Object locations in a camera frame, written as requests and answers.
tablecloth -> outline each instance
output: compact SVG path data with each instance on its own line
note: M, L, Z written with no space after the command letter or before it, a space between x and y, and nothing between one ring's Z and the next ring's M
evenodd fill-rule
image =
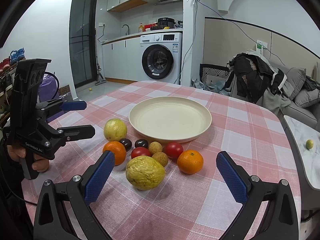
M69 181L94 164L107 143L105 123L122 119L128 136L135 142L139 135L129 123L130 110L139 102L160 96L178 96L197 101L212 114L212 124L198 139L184 143L185 150L199 151L203 169L194 175L183 174L175 161L166 166L166 176L153 190L139 191L125 177L125 166L116 166L98 200L91 204L96 217L114 240L124 239L219 239L233 221L241 204L236 203L216 168L216 156L224 150L244 167L249 175L263 181L287 179L301 213L300 186L295 161L278 118L267 109L235 98L156 81L137 82L87 103L83 111L69 112L51 122L54 128L91 124L92 139L68 142L60 148L50 169L35 180L22 182L26 200L37 202L43 182ZM261 206L246 239L254 236L265 210ZM27 205L31 220L36 208ZM68 214L81 239L86 239L70 205Z

green-yellow fruit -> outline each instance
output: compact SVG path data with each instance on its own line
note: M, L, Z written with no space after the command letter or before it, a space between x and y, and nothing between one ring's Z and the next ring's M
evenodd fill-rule
M306 142L306 148L307 148L308 150L311 150L311 149L313 148L313 140L308 140L308 141Z
M155 153L162 152L162 150L162 145L158 142L152 142L149 145L149 152L151 153L151 156Z
M169 162L169 158L167 156L167 154L162 153L162 152L158 152L153 154L152 158L154 158L156 161L158 161L162 166L167 166L168 162Z
M127 126L120 119L110 119L104 126L103 134L109 142L118 142L127 136Z
M165 176L165 169L149 156L138 156L128 162L125 176L137 189L149 190L161 183Z

silver bolt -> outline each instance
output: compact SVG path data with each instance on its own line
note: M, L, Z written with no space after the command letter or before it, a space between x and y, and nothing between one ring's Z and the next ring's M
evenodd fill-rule
M72 178L72 180L74 181L74 182L77 182L77 181L79 181L81 179L81 176L80 175L76 175L76 176L74 176L73 178Z
M43 183L43 185L48 186L50 183L51 183L51 180L47 179L47 180Z
M288 186L289 182L285 179L281 180L282 185Z
M260 178L256 175L251 176L252 181L254 182L258 182L260 180Z

washing machine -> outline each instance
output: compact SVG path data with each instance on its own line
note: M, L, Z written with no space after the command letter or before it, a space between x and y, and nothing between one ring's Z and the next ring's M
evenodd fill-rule
M156 33L140 37L140 81L180 84L182 33Z

beige round plate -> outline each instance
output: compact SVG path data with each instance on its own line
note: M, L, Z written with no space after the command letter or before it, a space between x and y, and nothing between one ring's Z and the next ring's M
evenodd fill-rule
M211 125L208 109L187 98L158 97L137 104L129 114L130 124L147 138L162 143L188 142Z

